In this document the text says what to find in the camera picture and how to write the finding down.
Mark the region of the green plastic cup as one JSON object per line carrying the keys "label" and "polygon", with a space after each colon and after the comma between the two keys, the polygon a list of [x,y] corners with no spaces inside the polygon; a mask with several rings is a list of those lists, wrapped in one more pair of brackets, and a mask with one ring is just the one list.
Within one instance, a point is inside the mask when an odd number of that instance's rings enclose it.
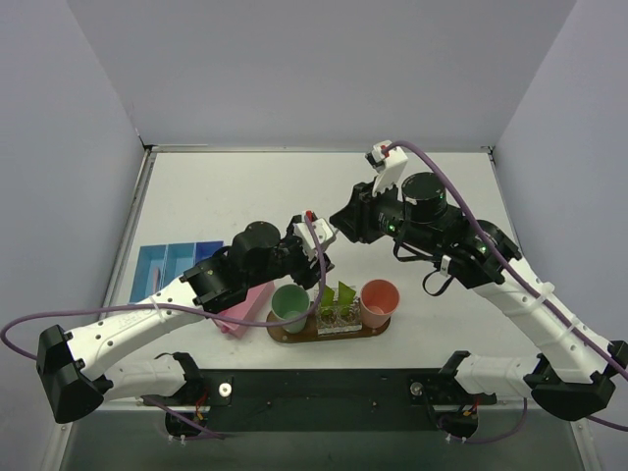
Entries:
{"label": "green plastic cup", "polygon": [[306,324],[306,318],[302,315],[310,307],[310,298],[307,291],[298,285],[285,285],[278,288],[271,299],[271,308],[278,321],[299,318],[283,326],[290,334],[300,333]]}

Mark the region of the green toothpaste tube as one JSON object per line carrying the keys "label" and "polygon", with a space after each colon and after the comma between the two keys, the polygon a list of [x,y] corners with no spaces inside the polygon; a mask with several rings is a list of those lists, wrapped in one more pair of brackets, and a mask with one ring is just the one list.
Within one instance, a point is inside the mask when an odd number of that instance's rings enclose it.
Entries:
{"label": "green toothpaste tube", "polygon": [[332,288],[325,286],[322,291],[319,312],[321,315],[328,315],[333,312],[335,305],[335,292]]}
{"label": "green toothpaste tube", "polygon": [[338,306],[342,317],[351,316],[351,306],[355,297],[356,291],[354,288],[346,285],[343,282],[339,282],[338,285]]}

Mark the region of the coral plastic cup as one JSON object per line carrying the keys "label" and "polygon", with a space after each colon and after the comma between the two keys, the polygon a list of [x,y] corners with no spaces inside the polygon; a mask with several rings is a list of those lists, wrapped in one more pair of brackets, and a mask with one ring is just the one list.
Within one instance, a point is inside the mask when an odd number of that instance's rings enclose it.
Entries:
{"label": "coral plastic cup", "polygon": [[360,292],[362,324],[377,329],[382,327],[395,312],[400,302],[397,287],[386,280],[372,280]]}

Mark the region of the clear crystal toothbrush holder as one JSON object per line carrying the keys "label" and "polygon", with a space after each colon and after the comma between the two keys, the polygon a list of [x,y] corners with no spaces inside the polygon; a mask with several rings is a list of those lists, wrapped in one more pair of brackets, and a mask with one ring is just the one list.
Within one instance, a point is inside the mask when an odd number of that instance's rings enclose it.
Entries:
{"label": "clear crystal toothbrush holder", "polygon": [[321,315],[318,306],[315,320],[319,335],[359,331],[362,328],[359,299],[354,297],[350,317],[341,316],[338,300],[335,298],[333,312],[328,315]]}

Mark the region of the pink toothbrush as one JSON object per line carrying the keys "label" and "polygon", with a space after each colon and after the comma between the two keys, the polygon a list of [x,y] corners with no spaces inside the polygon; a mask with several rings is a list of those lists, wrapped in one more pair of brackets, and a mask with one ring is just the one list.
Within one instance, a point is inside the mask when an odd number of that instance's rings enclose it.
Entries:
{"label": "pink toothbrush", "polygon": [[155,268],[152,274],[151,291],[157,292],[161,286],[161,269]]}

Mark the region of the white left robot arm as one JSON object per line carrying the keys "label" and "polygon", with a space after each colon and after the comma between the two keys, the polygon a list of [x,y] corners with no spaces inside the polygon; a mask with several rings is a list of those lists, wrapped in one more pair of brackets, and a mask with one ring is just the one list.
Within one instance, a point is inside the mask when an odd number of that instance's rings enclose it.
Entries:
{"label": "white left robot arm", "polygon": [[323,218],[295,216],[285,235],[270,223],[254,222],[144,300],[115,307],[114,316],[69,331],[46,329],[35,364],[55,422],[75,422],[118,398],[160,395],[193,402],[201,380],[189,356],[175,353],[137,366],[123,359],[176,329],[218,317],[244,302],[251,288],[285,276],[305,289],[321,283],[331,268],[325,250],[335,239]]}

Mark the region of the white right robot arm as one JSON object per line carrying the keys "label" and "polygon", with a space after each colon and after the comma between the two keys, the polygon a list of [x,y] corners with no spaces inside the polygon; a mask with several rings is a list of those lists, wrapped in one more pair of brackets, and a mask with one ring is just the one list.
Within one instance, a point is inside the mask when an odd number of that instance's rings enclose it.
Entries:
{"label": "white right robot arm", "polygon": [[331,223],[352,242],[391,237],[395,250],[407,250],[404,261],[432,263],[488,300],[538,348],[537,355],[519,358],[455,352],[441,372],[467,394],[532,398],[566,421],[607,407],[612,378],[627,366],[626,342],[607,340],[580,322],[504,232],[484,220],[471,225],[447,202],[435,174],[414,174],[382,192],[358,183]]}

